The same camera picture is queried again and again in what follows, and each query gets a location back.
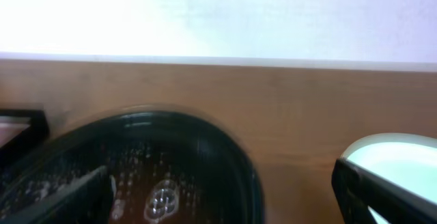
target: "white wall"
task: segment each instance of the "white wall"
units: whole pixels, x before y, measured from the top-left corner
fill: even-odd
[[[437,0],[0,0],[0,58],[437,63],[436,43]]]

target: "wooden table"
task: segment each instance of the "wooden table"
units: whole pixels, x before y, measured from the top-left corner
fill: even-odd
[[[43,105],[51,128],[136,104],[206,114],[247,151],[267,223],[342,223],[335,159],[380,132],[437,137],[437,74],[0,61],[0,104]]]

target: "wooden surface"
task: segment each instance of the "wooden surface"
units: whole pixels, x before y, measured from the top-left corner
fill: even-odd
[[[437,137],[437,74],[158,64],[0,62],[0,105],[43,104],[51,128],[136,104],[212,117],[248,152],[267,223],[342,223],[334,161],[380,132]]]

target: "brown table surface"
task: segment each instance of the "brown table surface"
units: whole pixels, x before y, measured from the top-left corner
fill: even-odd
[[[436,88],[433,73],[0,61],[0,105],[43,105],[55,132],[137,104],[207,114],[255,163],[267,223],[342,223],[335,159],[376,133],[437,137]]]

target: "black object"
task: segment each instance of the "black object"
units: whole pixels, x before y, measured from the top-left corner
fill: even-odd
[[[101,165],[116,175],[135,165],[134,159],[145,163],[142,160],[149,153],[148,160],[154,163],[164,156],[176,178],[192,176],[192,183],[203,192],[199,206],[207,206],[221,223],[264,223],[262,188],[246,154],[217,127],[168,111],[99,120],[30,153],[11,167],[21,172],[21,177],[0,196],[0,217],[8,218],[41,201],[38,194],[47,182],[54,186],[50,196],[60,185]]]
[[[338,159],[332,185],[345,224],[374,224],[368,207],[389,223],[437,224],[437,206],[347,159]]]
[[[112,206],[113,192],[106,166],[101,166],[57,193],[9,216],[4,224],[106,223]],[[87,213],[98,207],[97,216]]]
[[[0,109],[0,117],[26,119],[28,128],[20,132],[5,145],[0,147],[0,173],[5,167],[10,166],[24,155],[32,151],[49,134],[46,116],[39,110]]]

